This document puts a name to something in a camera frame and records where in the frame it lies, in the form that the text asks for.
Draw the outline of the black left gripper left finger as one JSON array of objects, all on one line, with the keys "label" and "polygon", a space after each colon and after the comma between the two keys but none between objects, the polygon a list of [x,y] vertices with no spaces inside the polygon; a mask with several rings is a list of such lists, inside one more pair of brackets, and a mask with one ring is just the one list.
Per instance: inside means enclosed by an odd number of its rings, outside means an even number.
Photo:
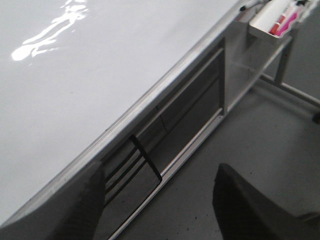
[{"label": "black left gripper left finger", "polygon": [[36,210],[0,230],[2,240],[91,240],[105,201],[100,162],[92,162]]}]

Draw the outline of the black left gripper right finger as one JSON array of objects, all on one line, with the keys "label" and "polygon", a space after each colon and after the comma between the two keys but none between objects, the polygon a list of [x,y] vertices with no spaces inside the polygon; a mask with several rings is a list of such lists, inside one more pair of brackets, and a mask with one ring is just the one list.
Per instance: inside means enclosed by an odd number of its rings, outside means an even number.
[{"label": "black left gripper right finger", "polygon": [[279,207],[227,163],[218,166],[212,205],[225,240],[318,240],[319,230]]}]

